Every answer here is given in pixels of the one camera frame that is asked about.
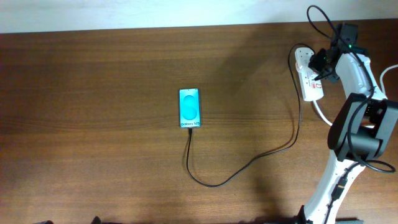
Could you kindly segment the blue screen Galaxy smartphone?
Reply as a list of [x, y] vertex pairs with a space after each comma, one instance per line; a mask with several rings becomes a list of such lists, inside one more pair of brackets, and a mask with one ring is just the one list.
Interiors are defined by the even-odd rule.
[[201, 126], [200, 97], [197, 88], [179, 90], [179, 112], [181, 128]]

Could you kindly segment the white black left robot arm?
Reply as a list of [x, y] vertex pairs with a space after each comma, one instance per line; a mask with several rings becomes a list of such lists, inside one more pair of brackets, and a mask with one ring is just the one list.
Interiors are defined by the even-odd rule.
[[91, 218], [89, 220], [83, 220], [83, 221], [78, 221], [78, 220], [67, 220], [67, 221], [61, 221], [61, 220], [43, 220], [43, 221], [35, 221], [33, 224], [103, 224], [102, 219], [100, 217], [95, 216], [94, 218]]

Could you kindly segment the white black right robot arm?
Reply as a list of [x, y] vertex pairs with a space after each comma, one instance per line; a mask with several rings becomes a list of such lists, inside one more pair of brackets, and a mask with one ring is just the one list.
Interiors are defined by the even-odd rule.
[[384, 153], [397, 122], [397, 102], [378, 87], [366, 49], [357, 47], [358, 27], [333, 28], [329, 49], [295, 51], [305, 101], [323, 97], [320, 81], [341, 81], [346, 101], [332, 122], [327, 143], [328, 163], [311, 199], [302, 206], [297, 223], [335, 223], [336, 213], [357, 176], [365, 168], [381, 172]]

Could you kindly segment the white power strip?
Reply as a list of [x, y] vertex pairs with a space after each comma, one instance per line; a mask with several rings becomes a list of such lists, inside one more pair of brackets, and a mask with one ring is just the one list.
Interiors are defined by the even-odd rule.
[[317, 101], [321, 98], [323, 98], [323, 88], [322, 88], [322, 83], [320, 80], [318, 81], [313, 81], [313, 78], [317, 76], [317, 74], [311, 70], [308, 66], [307, 67], [299, 67], [298, 62], [299, 62], [299, 56], [300, 52], [311, 52], [312, 55], [313, 50], [311, 50], [308, 47], [300, 47], [295, 50], [295, 68], [296, 71], [298, 72], [298, 77], [300, 80], [300, 86], [302, 89], [302, 97], [304, 101]]

